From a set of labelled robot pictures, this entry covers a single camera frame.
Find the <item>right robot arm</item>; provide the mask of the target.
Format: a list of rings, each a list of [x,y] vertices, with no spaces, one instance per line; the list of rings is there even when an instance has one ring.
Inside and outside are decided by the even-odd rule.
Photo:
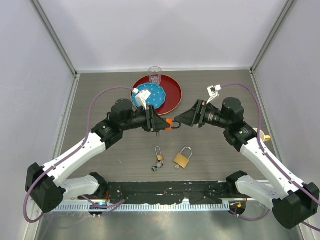
[[[258,133],[244,121],[244,108],[239,99],[226,98],[221,109],[197,100],[191,109],[174,120],[190,127],[209,124],[222,128],[225,140],[249,159],[269,182],[266,185],[238,171],[227,178],[225,190],[230,197],[242,194],[255,199],[289,230],[318,212],[319,188],[313,182],[304,183],[270,152]]]

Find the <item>orange black padlock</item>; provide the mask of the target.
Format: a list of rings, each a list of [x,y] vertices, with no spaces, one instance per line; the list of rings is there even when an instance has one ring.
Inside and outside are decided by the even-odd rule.
[[[173,119],[166,119],[166,122],[169,124],[169,127],[166,128],[166,130],[177,130],[181,127],[181,123],[174,121]]]

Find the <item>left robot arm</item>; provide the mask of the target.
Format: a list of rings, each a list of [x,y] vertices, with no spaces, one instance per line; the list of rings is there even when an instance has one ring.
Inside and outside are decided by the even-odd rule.
[[[155,108],[133,109],[128,99],[119,99],[106,119],[93,127],[88,135],[61,156],[27,170],[25,189],[43,213],[54,210],[62,201],[79,196],[100,200],[106,196],[108,183],[96,172],[70,179],[70,175],[93,157],[103,153],[133,129],[159,132],[171,128],[172,120],[160,117]]]

